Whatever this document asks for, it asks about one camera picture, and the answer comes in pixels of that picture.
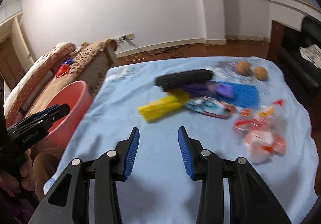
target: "pink bucket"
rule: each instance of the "pink bucket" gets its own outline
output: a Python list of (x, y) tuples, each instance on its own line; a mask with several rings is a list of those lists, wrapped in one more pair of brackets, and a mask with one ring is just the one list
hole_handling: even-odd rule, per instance
[(70, 113), (53, 124), (46, 138), (65, 149), (91, 103), (92, 97), (85, 81), (73, 82), (60, 90), (50, 101), (47, 108), (55, 104), (68, 104)]

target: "power outlet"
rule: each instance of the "power outlet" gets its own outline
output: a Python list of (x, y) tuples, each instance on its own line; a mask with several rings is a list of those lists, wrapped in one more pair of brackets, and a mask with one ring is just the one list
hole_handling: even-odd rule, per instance
[(115, 38), (114, 40), (117, 43), (120, 43), (120, 42), (124, 42), (124, 41), (127, 41), (127, 40), (133, 40), (133, 39), (135, 39), (135, 35), (134, 35), (134, 33), (131, 33), (131, 34), (119, 36), (119, 37)]

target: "black leather chair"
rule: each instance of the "black leather chair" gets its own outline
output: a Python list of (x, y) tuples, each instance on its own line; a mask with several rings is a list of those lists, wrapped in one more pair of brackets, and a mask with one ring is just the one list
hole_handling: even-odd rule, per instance
[(321, 22), (311, 16), (302, 20), (301, 32), (284, 28), (282, 44), (277, 50), (277, 65), (297, 100), (308, 110), (312, 129), (321, 127), (321, 69), (304, 59), (300, 47), (321, 47)]

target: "human hand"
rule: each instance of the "human hand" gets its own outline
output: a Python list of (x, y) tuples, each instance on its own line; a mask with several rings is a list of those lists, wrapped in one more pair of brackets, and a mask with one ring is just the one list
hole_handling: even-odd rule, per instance
[[(28, 190), (34, 191), (36, 189), (37, 178), (35, 176), (35, 170), (33, 169), (33, 163), (28, 151), (25, 152), (26, 161), (20, 168), (20, 174), (23, 177), (21, 186)], [(7, 172), (0, 173), (0, 187), (5, 190), (11, 197), (15, 197), (12, 189), (19, 187), (19, 182), (16, 178), (12, 177)]]

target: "yellow cloth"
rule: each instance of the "yellow cloth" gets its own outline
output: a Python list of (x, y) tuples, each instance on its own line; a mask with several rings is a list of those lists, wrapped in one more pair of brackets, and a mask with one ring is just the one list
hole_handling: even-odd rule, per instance
[(165, 96), (150, 104), (138, 108), (139, 113), (146, 121), (156, 120), (164, 114), (179, 109), (190, 99), (189, 93), (181, 89), (171, 91), (171, 94)]

